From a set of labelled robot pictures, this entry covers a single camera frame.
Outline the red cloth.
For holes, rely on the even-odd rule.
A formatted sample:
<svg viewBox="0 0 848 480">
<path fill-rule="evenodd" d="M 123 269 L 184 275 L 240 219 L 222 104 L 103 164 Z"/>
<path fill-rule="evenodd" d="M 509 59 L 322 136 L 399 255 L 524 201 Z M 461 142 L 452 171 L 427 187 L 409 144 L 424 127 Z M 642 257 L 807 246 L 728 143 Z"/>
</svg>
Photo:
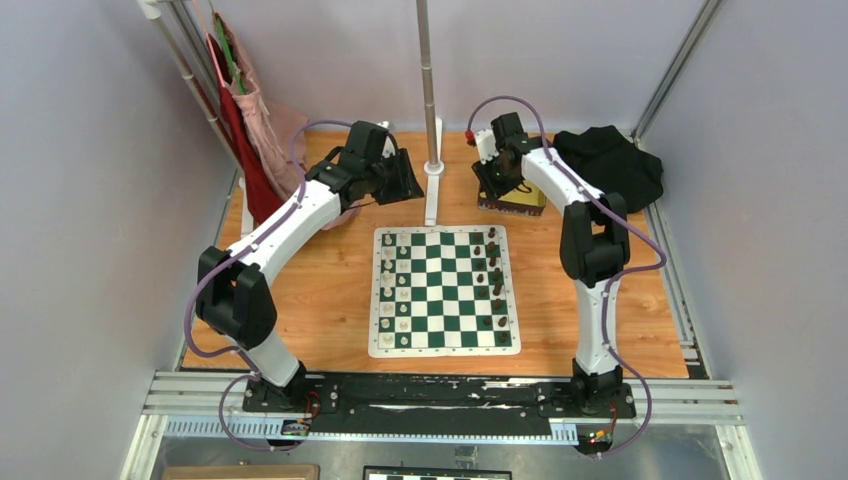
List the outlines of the red cloth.
<svg viewBox="0 0 848 480">
<path fill-rule="evenodd" d="M 236 158 L 245 179 L 245 203 L 256 225 L 266 221 L 284 203 L 272 189 L 260 157 L 247 135 L 242 111 L 229 90 L 231 76 L 224 53 L 211 34 L 206 35 L 206 45 L 216 68 L 218 93 L 223 119 L 229 127 L 234 142 Z"/>
</svg>

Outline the pink cloth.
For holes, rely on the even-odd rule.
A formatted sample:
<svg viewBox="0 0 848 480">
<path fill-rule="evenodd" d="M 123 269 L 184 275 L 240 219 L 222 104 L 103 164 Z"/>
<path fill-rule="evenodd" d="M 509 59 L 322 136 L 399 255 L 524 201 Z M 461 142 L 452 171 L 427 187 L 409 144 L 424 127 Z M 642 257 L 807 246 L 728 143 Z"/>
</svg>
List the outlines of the pink cloth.
<svg viewBox="0 0 848 480">
<path fill-rule="evenodd" d="M 229 90 L 242 111 L 248 138 L 272 189 L 285 203 L 296 194 L 301 174 L 308 169 L 301 128 L 309 119 L 297 109 L 265 98 L 247 50 L 217 11 L 213 13 L 209 34 L 224 53 L 231 76 Z"/>
</svg>

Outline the black cloth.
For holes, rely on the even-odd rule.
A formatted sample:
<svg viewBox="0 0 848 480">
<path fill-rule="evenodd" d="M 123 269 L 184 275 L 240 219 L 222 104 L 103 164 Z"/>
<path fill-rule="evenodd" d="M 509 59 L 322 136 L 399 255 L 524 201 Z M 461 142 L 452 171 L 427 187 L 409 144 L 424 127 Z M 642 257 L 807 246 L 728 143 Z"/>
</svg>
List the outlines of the black cloth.
<svg viewBox="0 0 848 480">
<path fill-rule="evenodd" d="M 572 170 L 592 186 L 618 193 L 630 213 L 662 197 L 662 161 L 631 143 L 612 126 L 591 127 L 575 134 L 561 131 L 553 146 Z"/>
</svg>

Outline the white stand base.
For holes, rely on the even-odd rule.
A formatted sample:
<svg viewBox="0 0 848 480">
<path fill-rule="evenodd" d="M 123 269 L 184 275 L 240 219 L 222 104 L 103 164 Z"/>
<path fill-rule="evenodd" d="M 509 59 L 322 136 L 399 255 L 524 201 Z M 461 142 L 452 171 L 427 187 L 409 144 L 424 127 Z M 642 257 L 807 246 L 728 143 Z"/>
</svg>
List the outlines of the white stand base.
<svg viewBox="0 0 848 480">
<path fill-rule="evenodd" d="M 425 226 L 435 226 L 438 223 L 440 181 L 445 171 L 445 164 L 441 158 L 443 134 L 443 121 L 439 116 L 435 116 L 433 125 L 428 126 L 427 130 L 428 160 L 424 165 L 427 175 Z"/>
</svg>

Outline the green white chess board mat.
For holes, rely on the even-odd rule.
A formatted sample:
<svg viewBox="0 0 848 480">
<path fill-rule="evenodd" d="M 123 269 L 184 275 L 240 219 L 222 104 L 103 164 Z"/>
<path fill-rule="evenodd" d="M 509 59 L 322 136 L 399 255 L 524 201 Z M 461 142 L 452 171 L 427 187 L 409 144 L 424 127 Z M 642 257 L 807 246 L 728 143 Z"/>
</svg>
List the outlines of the green white chess board mat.
<svg viewBox="0 0 848 480">
<path fill-rule="evenodd" d="M 494 239 L 488 238 L 491 227 L 496 229 Z M 474 258 L 469 234 L 481 232 L 484 243 L 481 256 Z M 407 233 L 410 244 L 402 245 L 398 236 Z M 382 237 L 394 235 L 394 244 L 384 246 Z M 497 245 L 496 252 L 489 256 L 486 246 L 489 242 Z M 398 250 L 406 246 L 410 250 L 408 258 L 400 258 Z M 382 249 L 395 247 L 394 259 L 383 259 Z M 488 265 L 490 257 L 497 257 L 496 267 Z M 482 259 L 484 271 L 475 271 L 474 262 Z M 382 298 L 381 276 L 385 271 L 386 260 L 394 262 L 396 275 L 395 298 L 392 301 Z M 399 272 L 398 262 L 410 261 L 409 272 Z M 500 281 L 493 281 L 492 272 L 502 271 Z M 370 320 L 368 323 L 368 353 L 373 358 L 431 358 L 447 356 L 511 356 L 522 349 L 520 327 L 513 286 L 511 264 L 508 249 L 507 231 L 502 225 L 466 225 L 466 226 L 422 226 L 422 227 L 384 227 L 374 232 L 372 261 L 373 279 L 371 282 Z M 485 275 L 482 284 L 477 284 L 478 273 Z M 400 275 L 406 275 L 408 283 L 399 285 Z M 501 283 L 502 291 L 492 295 L 493 287 Z M 476 297 L 478 288 L 486 287 L 486 298 Z M 398 292 L 409 290 L 405 301 L 398 299 Z M 496 299 L 503 305 L 499 311 L 492 310 Z M 381 314 L 381 303 L 393 302 L 393 315 Z M 405 315 L 396 313 L 399 303 L 406 303 Z M 484 326 L 484 317 L 492 318 L 490 327 Z M 498 320 L 507 317 L 506 328 L 498 326 Z M 502 331 L 507 331 L 510 340 L 500 342 Z"/>
</svg>

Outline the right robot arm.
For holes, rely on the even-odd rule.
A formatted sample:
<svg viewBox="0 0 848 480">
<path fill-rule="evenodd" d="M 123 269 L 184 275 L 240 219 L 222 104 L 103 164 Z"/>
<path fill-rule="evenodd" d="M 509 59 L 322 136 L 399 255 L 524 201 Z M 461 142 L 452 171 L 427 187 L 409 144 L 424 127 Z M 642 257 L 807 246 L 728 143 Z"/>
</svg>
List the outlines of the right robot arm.
<svg viewBox="0 0 848 480">
<path fill-rule="evenodd" d="M 575 286 L 579 339 L 571 380 L 546 395 L 546 409 L 596 417 L 610 409 L 623 388 L 614 350 L 616 277 L 630 260 L 624 200 L 582 179 L 543 137 L 530 136 L 515 113 L 497 117 L 487 129 L 467 130 L 465 137 L 478 152 L 472 170 L 488 197 L 500 198 L 528 181 L 561 214 L 559 256 Z"/>
</svg>

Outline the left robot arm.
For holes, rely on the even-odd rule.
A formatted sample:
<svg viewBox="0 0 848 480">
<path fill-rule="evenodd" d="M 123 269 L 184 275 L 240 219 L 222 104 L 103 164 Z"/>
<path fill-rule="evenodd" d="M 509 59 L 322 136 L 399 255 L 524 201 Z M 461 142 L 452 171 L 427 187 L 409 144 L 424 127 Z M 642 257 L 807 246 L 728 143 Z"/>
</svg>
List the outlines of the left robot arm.
<svg viewBox="0 0 848 480">
<path fill-rule="evenodd" d="M 346 127 L 344 145 L 310 169 L 295 168 L 295 193 L 267 220 L 227 249 L 209 247 L 200 255 L 187 305 L 185 334 L 199 319 L 226 337 L 283 413 L 298 411 L 307 389 L 304 364 L 276 332 L 271 286 L 277 275 L 308 240 L 365 197 L 388 205 L 424 195 L 407 149 L 387 127 L 368 121 Z"/>
</svg>

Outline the metal stand pole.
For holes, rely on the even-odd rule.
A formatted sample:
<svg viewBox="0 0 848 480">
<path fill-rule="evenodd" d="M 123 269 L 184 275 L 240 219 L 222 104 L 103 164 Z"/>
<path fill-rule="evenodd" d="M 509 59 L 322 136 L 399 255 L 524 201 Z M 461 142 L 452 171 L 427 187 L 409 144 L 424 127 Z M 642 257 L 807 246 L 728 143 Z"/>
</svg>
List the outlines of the metal stand pole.
<svg viewBox="0 0 848 480">
<path fill-rule="evenodd" d="M 416 0 L 415 4 L 420 51 L 420 71 L 424 99 L 425 128 L 428 143 L 428 161 L 425 171 L 429 175 L 437 175 L 442 170 L 442 163 L 439 159 L 438 149 L 438 130 L 437 116 L 435 112 L 428 1 Z"/>
</svg>

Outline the decorated gold tin box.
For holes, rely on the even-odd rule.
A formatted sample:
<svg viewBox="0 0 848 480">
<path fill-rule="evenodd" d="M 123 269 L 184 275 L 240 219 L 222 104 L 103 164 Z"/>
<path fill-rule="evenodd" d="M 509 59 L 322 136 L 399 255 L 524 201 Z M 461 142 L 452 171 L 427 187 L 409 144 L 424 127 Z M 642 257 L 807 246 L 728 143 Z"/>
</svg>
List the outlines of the decorated gold tin box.
<svg viewBox="0 0 848 480">
<path fill-rule="evenodd" d="M 540 217 L 547 198 L 531 182 L 522 182 L 500 198 L 488 198 L 483 186 L 478 187 L 477 206 L 480 210 L 526 217 Z"/>
</svg>

